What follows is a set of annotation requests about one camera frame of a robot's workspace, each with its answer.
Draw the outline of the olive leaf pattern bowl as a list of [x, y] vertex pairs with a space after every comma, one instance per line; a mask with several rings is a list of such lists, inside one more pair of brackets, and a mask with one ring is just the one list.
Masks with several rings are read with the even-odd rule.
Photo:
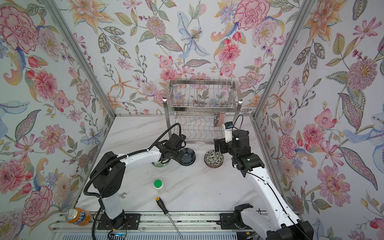
[[219, 168], [224, 162], [224, 156], [220, 152], [210, 150], [205, 153], [204, 162], [210, 168]]

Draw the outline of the dark blue patterned bowl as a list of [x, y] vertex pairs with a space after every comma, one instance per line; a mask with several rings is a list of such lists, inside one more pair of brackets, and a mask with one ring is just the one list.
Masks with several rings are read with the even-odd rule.
[[190, 148], [181, 149], [183, 155], [179, 161], [182, 166], [190, 166], [196, 161], [196, 153]]

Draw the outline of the pink leaf pattern bowl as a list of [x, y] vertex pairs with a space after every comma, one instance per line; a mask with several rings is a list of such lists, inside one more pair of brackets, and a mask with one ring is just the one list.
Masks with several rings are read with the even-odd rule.
[[223, 113], [217, 112], [214, 114], [214, 127], [221, 127], [224, 123], [225, 116]]

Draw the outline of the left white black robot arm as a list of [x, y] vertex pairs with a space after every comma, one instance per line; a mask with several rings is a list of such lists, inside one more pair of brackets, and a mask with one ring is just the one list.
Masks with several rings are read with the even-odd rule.
[[84, 188], [84, 195], [98, 199], [101, 210], [109, 220], [115, 221], [124, 215], [118, 192], [127, 172], [143, 165], [159, 161], [180, 162], [186, 146], [186, 136], [172, 134], [168, 140], [158, 140], [147, 149], [128, 154], [107, 152], [90, 174]]

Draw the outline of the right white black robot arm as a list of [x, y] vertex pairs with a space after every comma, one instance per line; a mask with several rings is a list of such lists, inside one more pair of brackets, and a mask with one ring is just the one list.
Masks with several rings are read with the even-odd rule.
[[232, 164], [257, 192], [266, 208], [263, 216], [250, 204], [239, 205], [234, 210], [236, 224], [251, 228], [262, 240], [311, 240], [314, 229], [302, 221], [289, 207], [273, 184], [268, 169], [257, 155], [252, 153], [249, 131], [229, 128], [222, 139], [215, 139], [215, 150], [230, 154]]

